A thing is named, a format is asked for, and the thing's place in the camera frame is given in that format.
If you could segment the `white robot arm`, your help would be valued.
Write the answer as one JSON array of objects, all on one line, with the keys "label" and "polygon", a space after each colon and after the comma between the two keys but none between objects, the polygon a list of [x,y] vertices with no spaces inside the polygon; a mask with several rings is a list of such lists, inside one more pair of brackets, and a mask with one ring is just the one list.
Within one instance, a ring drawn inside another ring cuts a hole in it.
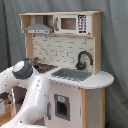
[{"label": "white robot arm", "polygon": [[0,73],[0,99],[6,99],[15,86],[27,89],[21,109],[10,121],[0,128],[47,128],[34,125],[47,109],[50,83],[29,62],[20,61]]}]

